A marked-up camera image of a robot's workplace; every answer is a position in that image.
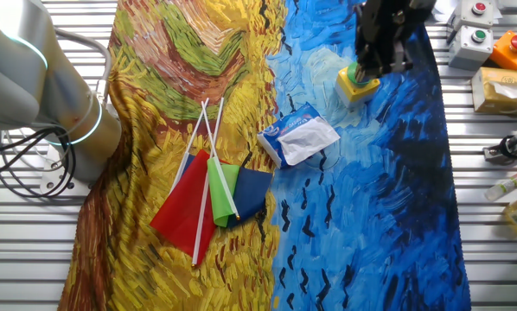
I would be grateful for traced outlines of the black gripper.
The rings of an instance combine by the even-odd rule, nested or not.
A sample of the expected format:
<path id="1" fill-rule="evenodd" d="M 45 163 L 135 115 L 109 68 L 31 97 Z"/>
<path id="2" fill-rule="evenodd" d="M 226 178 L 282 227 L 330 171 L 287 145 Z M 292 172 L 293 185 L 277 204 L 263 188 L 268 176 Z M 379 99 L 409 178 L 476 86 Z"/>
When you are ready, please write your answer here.
<path id="1" fill-rule="evenodd" d="M 357 82 L 375 79 L 375 62 L 370 51 L 380 51 L 381 74 L 413 68 L 405 41 L 430 16 L 435 0 L 366 0 L 356 5 Z"/>

